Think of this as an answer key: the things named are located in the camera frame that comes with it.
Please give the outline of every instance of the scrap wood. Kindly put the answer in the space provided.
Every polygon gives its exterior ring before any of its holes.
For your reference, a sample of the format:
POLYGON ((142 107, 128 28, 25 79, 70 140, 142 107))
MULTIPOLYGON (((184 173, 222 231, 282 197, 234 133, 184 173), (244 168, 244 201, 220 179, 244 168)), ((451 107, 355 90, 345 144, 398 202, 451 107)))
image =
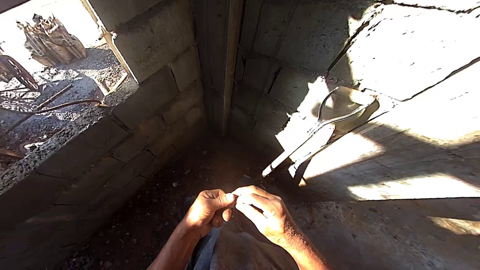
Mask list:
POLYGON ((0 156, 13 158, 13 159, 17 159, 17 160, 21 160, 21 159, 24 158, 23 155, 21 155, 21 154, 18 154, 18 153, 15 153, 13 151, 3 149, 3 148, 0 148, 0 156))

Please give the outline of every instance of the wire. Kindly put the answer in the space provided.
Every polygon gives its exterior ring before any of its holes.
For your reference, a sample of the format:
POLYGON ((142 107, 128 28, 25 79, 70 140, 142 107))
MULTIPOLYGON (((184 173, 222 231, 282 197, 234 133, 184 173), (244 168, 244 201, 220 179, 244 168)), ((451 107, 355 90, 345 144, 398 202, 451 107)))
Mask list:
POLYGON ((61 105, 58 105, 58 106, 55 106, 55 107, 52 107, 52 108, 44 109, 44 110, 18 111, 18 110, 6 109, 6 108, 3 108, 1 106, 0 106, 0 110, 5 110, 5 111, 17 113, 17 114, 34 115, 34 114, 49 112, 49 111, 52 111, 52 110, 58 110, 58 109, 61 109, 61 108, 64 108, 64 107, 68 107, 68 106, 76 105, 76 104, 80 104, 80 103, 98 103, 97 106, 99 106, 99 107, 104 107, 104 108, 109 108, 110 107, 109 105, 102 104, 102 102, 100 100, 97 100, 97 99, 84 99, 84 100, 78 100, 78 101, 64 103, 64 104, 61 104, 61 105))

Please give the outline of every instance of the cinder block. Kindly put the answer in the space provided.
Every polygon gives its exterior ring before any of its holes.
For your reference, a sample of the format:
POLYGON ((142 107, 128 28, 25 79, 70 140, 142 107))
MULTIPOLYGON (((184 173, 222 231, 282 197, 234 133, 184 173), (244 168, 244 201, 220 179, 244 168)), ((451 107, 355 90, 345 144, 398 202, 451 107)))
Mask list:
POLYGON ((188 126, 185 130, 185 133, 182 136, 175 138, 173 146, 177 151, 184 150, 188 145, 190 145, 196 138, 202 135, 204 131, 204 124, 202 119, 198 119, 196 123, 191 126, 188 126))
POLYGON ((262 151, 265 143, 256 137, 250 130, 246 130, 237 122, 231 122, 229 125, 229 134, 242 143, 252 147, 256 151, 262 151))
POLYGON ((89 0, 95 13, 108 31, 114 31, 121 23, 126 23, 138 16, 161 0, 89 0))
POLYGON ((152 177, 158 170, 160 170, 170 158, 175 156, 177 153, 176 149, 173 146, 167 147, 167 149, 163 150, 159 156, 152 162, 150 166, 145 168, 140 175, 146 178, 152 177))
POLYGON ((252 134, 258 137, 262 142, 283 151, 281 144, 278 142, 276 135, 280 133, 280 130, 274 128, 267 123, 257 121, 257 124, 253 128, 252 134))
POLYGON ((123 169, 118 171, 112 178, 110 178, 106 183, 105 187, 122 189, 125 187, 132 179, 140 174, 147 166, 149 166, 155 156, 148 153, 148 151, 142 151, 138 156, 136 156, 132 161, 130 161, 123 169))
POLYGON ((104 157, 92 166, 55 201, 56 204, 83 205, 96 194, 98 188, 117 173, 125 163, 112 157, 104 157))
POLYGON ((165 149, 173 145, 177 137, 184 136, 186 130, 187 123, 185 122, 185 118, 182 117, 172 125, 167 126, 167 130, 155 138, 147 149, 156 157, 159 157, 165 149))
POLYGON ((192 127, 198 121, 202 120, 202 116, 202 107, 200 107, 200 103, 198 103, 185 114, 185 122, 187 123, 187 126, 192 127))
POLYGON ((174 123, 180 119, 195 103, 200 102, 204 90, 202 82, 199 80, 194 81, 185 91, 180 93, 174 98, 165 111, 162 113, 163 118, 168 124, 174 123))
POLYGON ((243 17, 243 28, 241 32, 240 44, 246 50, 252 50, 253 41, 257 30, 258 16, 262 7, 261 1, 246 0, 245 1, 245 15, 243 17))
POLYGON ((50 206, 71 181, 33 173, 0 195, 0 235, 50 206))
POLYGON ((233 103, 236 106, 255 114, 257 104, 263 95, 247 86, 235 84, 233 88, 233 103))
POLYGON ((123 103, 113 109, 128 128, 135 129, 178 94, 175 80, 168 66, 140 84, 123 103))
POLYGON ((278 63, 268 58, 248 59, 243 73, 243 83, 266 94, 278 69, 278 63))
POLYGON ((99 207, 102 210, 118 210, 133 194, 147 182, 143 176, 135 176, 125 187, 114 195, 107 196, 99 207))
POLYGON ((277 43, 289 23, 289 13, 295 9, 293 2, 278 4, 264 2, 258 24, 254 50, 263 55, 275 57, 277 43))
POLYGON ((127 132, 110 118, 102 117, 44 161, 37 171, 59 178, 74 179, 126 135, 127 132))
POLYGON ((281 128, 288 121, 291 109, 273 98, 262 98, 258 103, 255 115, 264 122, 275 128, 281 128))
POLYGON ((138 82, 155 74, 194 42, 187 0, 157 5, 117 29, 115 45, 138 82))
POLYGON ((170 64, 175 82, 180 92, 185 90, 195 80, 200 79, 200 60, 198 48, 193 46, 177 56, 170 64))
POLYGON ((309 83, 315 82, 317 77, 318 74, 313 72, 300 72, 292 68, 283 68, 273 84, 269 97, 295 110, 307 96, 309 83))
POLYGON ((361 25, 369 1, 312 1, 295 8, 278 58, 295 66, 325 72, 361 25))
POLYGON ((244 111, 240 107, 233 106, 230 111, 231 124, 238 125, 246 132, 251 132, 256 123, 256 117, 244 111))
POLYGON ((113 157, 125 163, 129 162, 166 128, 162 122, 162 117, 155 115, 140 124, 131 137, 114 150, 113 157))

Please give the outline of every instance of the concrete floor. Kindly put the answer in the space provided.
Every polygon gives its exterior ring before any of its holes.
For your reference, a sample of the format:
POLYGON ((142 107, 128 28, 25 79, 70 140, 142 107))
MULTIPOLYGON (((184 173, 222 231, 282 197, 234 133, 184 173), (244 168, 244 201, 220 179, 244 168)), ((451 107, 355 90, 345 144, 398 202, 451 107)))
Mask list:
MULTIPOLYGON (((232 191, 241 175, 259 175, 270 159, 231 139, 207 134, 163 168, 58 269, 146 269, 182 219, 192 196, 232 191)), ((322 201, 285 170, 265 183, 283 197, 299 227, 334 269, 473 269, 478 237, 452 233, 431 217, 467 216, 475 199, 322 201)))

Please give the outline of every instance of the debris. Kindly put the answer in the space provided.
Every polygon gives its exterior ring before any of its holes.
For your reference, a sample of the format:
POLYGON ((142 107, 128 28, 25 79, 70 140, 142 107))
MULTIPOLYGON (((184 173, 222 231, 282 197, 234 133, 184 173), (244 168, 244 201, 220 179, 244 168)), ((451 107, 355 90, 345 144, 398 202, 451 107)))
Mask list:
POLYGON ((110 267, 112 267, 112 263, 108 260, 106 262, 103 263, 105 269, 109 269, 110 267))
POLYGON ((33 150, 35 150, 37 147, 43 144, 45 144, 45 142, 26 144, 23 146, 23 149, 20 149, 20 151, 22 151, 23 153, 30 153, 30 152, 33 152, 33 150))
POLYGON ((24 25, 17 21, 17 26, 25 33, 25 48, 40 64, 52 67, 69 64, 73 57, 86 57, 83 44, 76 36, 70 35, 55 16, 44 20, 42 16, 35 14, 34 22, 33 25, 24 25))

